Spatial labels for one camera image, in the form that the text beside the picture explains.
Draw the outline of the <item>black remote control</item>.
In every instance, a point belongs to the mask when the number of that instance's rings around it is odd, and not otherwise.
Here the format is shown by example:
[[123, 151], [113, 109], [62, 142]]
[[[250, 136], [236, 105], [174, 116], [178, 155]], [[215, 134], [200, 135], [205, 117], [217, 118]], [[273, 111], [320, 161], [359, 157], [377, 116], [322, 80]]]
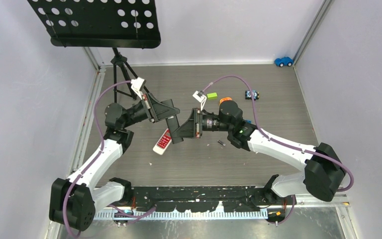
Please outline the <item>black remote control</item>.
[[177, 136], [176, 130], [180, 127], [177, 116], [171, 116], [166, 119], [167, 127], [170, 132], [172, 144], [181, 143], [184, 141], [182, 137]]

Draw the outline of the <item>red and white remote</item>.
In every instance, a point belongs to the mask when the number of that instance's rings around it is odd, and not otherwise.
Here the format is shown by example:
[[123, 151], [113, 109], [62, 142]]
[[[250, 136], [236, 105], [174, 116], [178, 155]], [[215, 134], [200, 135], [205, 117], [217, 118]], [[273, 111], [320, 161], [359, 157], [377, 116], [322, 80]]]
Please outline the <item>red and white remote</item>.
[[163, 155], [167, 150], [168, 146], [172, 143], [172, 138], [170, 136], [170, 131], [167, 128], [161, 135], [157, 143], [153, 147], [153, 151], [158, 155]]

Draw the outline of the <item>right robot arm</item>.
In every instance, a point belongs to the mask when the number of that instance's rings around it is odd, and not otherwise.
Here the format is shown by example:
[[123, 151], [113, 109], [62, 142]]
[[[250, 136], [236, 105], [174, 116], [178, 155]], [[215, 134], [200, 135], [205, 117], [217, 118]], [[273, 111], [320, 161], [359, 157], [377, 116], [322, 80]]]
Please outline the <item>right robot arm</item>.
[[181, 126], [171, 126], [170, 131], [173, 143], [199, 138], [203, 131], [225, 131], [234, 147], [268, 155], [298, 169], [299, 173], [292, 175], [273, 175], [262, 188], [262, 198], [273, 205], [288, 196], [307, 193], [330, 202], [347, 174], [330, 145], [299, 144], [258, 129], [243, 119], [243, 111], [234, 101], [222, 102], [218, 114], [193, 108], [189, 119]]

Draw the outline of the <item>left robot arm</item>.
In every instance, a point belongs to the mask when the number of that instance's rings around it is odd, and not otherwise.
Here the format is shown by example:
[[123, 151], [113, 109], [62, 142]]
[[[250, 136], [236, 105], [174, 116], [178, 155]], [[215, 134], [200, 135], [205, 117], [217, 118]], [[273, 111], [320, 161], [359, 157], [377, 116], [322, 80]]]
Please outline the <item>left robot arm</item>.
[[106, 132], [92, 156], [67, 179], [57, 178], [51, 187], [49, 219], [80, 232], [92, 223], [95, 214], [117, 202], [127, 206], [133, 194], [129, 181], [112, 178], [100, 188], [97, 183], [129, 148], [134, 133], [128, 127], [143, 120], [169, 120], [180, 113], [171, 99], [158, 101], [151, 93], [130, 108], [118, 103], [105, 108]]

